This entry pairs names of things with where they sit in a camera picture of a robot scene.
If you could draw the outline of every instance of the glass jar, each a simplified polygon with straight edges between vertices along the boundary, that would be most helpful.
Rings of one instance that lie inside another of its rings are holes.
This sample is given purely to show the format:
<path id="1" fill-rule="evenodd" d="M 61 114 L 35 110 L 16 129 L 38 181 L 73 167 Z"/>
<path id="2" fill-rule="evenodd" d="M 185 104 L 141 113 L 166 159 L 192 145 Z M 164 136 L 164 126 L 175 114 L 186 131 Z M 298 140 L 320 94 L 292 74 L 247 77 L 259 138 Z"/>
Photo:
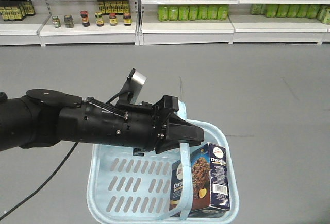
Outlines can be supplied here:
<path id="1" fill-rule="evenodd" d="M 74 27 L 72 16 L 69 15 L 69 14 L 64 16 L 64 23 L 65 23 L 66 28 L 73 28 Z"/>
<path id="2" fill-rule="evenodd" d="M 131 19 L 130 13 L 125 13 L 124 14 L 124 25 L 125 26 L 132 25 L 132 19 Z"/>
<path id="3" fill-rule="evenodd" d="M 61 21 L 57 15 L 54 15 L 52 17 L 52 21 L 55 27 L 60 27 L 61 26 Z"/>
<path id="4" fill-rule="evenodd" d="M 110 20 L 110 25 L 111 26 L 116 26 L 118 24 L 117 17 L 115 13 L 111 13 L 109 15 L 109 20 Z"/>
<path id="5" fill-rule="evenodd" d="M 95 18 L 96 18 L 96 24 L 98 27 L 102 27 L 104 25 L 103 17 L 102 17 L 102 12 L 98 11 L 95 12 Z"/>
<path id="6" fill-rule="evenodd" d="M 88 12 L 83 10 L 83 11 L 80 12 L 80 16 L 81 16 L 81 19 L 82 19 L 82 25 L 84 27 L 88 27 L 90 25 L 89 18 L 88 18 Z"/>

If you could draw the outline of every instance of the green canned drink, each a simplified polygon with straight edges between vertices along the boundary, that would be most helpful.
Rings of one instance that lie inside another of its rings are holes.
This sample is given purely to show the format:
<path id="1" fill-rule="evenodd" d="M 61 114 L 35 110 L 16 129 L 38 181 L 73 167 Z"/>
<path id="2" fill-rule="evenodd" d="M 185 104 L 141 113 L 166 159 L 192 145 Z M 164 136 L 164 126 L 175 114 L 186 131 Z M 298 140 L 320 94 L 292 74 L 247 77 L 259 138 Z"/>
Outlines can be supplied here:
<path id="1" fill-rule="evenodd" d="M 191 21 L 197 20 L 198 16 L 198 5 L 189 5 L 189 16 L 188 19 Z"/>
<path id="2" fill-rule="evenodd" d="M 299 10 L 299 4 L 290 4 L 287 17 L 288 18 L 295 18 L 297 16 Z"/>
<path id="3" fill-rule="evenodd" d="M 158 20 L 160 22 L 167 21 L 169 17 L 169 8 L 166 5 L 158 6 Z"/>
<path id="4" fill-rule="evenodd" d="M 189 6 L 181 5 L 179 7 L 179 21 L 187 21 L 189 17 Z"/>
<path id="5" fill-rule="evenodd" d="M 179 8 L 177 5 L 171 5 L 169 7 L 169 20 L 177 21 L 177 17 L 179 16 Z"/>
<path id="6" fill-rule="evenodd" d="M 309 8 L 309 4 L 300 4 L 298 13 L 297 13 L 297 18 L 304 18 L 306 17 L 307 11 Z"/>
<path id="7" fill-rule="evenodd" d="M 207 11 L 208 20 L 216 20 L 218 15 L 218 5 L 209 5 Z"/>
<path id="8" fill-rule="evenodd" d="M 276 17 L 279 17 L 279 18 L 287 17 L 289 8 L 290 8 L 289 4 L 280 4 L 278 6 L 278 11 L 277 11 Z"/>
<path id="9" fill-rule="evenodd" d="M 320 6 L 321 6 L 320 4 L 310 4 L 306 14 L 306 18 L 310 18 L 310 19 L 316 18 L 320 10 Z"/>
<path id="10" fill-rule="evenodd" d="M 276 16 L 278 4 L 266 4 L 265 16 L 267 18 L 274 18 Z"/>
<path id="11" fill-rule="evenodd" d="M 262 4 L 251 4 L 251 14 L 261 14 Z"/>
<path id="12" fill-rule="evenodd" d="M 218 9 L 218 16 L 217 20 L 225 20 L 228 17 L 228 10 L 229 5 L 228 4 L 221 4 Z"/>
<path id="13" fill-rule="evenodd" d="M 207 5 L 201 4 L 198 6 L 198 20 L 206 20 L 207 19 Z"/>

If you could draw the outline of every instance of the robotic arm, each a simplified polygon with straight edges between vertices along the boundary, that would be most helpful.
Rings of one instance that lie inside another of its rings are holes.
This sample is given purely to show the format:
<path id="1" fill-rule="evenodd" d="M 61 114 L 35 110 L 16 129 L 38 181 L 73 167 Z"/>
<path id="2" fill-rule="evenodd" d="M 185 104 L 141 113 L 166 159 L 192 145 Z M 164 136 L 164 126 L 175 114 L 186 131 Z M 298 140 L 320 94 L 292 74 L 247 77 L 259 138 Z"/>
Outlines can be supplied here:
<path id="1" fill-rule="evenodd" d="M 203 129 L 174 113 L 177 97 L 134 104 L 144 82 L 133 69 L 121 91 L 106 103 L 46 89 L 28 90 L 15 99 L 0 92 L 0 151 L 50 147 L 66 140 L 132 147 L 133 154 L 142 156 L 178 148 L 180 142 L 199 145 Z"/>

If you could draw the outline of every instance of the gray floor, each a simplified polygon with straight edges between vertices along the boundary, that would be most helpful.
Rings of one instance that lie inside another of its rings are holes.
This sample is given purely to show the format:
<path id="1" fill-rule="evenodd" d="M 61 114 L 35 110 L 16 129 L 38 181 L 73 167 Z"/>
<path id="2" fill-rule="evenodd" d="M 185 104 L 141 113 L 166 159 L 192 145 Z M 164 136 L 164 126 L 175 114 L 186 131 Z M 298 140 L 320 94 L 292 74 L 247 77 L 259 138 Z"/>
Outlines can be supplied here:
<path id="1" fill-rule="evenodd" d="M 241 223 L 330 223 L 330 46 L 91 45 L 0 47 L 0 90 L 32 88 L 107 100 L 131 68 L 148 77 L 139 100 L 179 96 L 190 119 L 227 136 Z M 180 90 L 180 78 L 183 91 Z M 0 215 L 54 170 L 72 143 L 0 153 Z M 7 223 L 96 223 L 86 205 L 92 146 Z"/>

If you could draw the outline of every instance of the black cable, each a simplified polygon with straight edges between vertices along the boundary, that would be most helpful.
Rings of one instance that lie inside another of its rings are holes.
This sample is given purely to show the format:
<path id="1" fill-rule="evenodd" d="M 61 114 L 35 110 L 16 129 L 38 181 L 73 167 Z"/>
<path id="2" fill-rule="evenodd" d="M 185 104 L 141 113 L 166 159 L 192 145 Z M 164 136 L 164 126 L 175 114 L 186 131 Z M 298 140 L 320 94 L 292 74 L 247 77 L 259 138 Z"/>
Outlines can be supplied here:
<path id="1" fill-rule="evenodd" d="M 45 180 L 45 182 L 42 183 L 33 193 L 31 193 L 28 197 L 26 197 L 24 200 L 22 200 L 20 203 L 18 203 L 16 206 L 14 206 L 12 209 L 10 209 L 6 214 L 0 217 L 0 221 L 6 218 L 8 215 L 10 215 L 12 212 L 14 212 L 16 209 L 18 209 L 20 206 L 22 206 L 24 203 L 26 203 L 28 200 L 30 200 L 36 193 L 38 193 L 44 186 L 50 182 L 50 180 L 55 176 L 55 174 L 61 169 L 63 164 L 67 161 L 69 156 L 72 154 L 73 150 L 77 147 L 78 142 L 76 142 L 70 151 L 67 153 L 67 155 L 64 157 L 62 162 L 58 165 L 58 167 L 55 169 L 55 171 Z"/>
<path id="2" fill-rule="evenodd" d="M 124 90 L 124 91 L 121 91 L 119 93 L 116 93 L 113 97 L 111 97 L 107 102 L 106 104 L 110 104 L 111 102 L 113 102 L 117 97 L 121 96 L 122 94 L 126 94 L 126 93 L 131 93 L 132 91 L 131 90 Z"/>

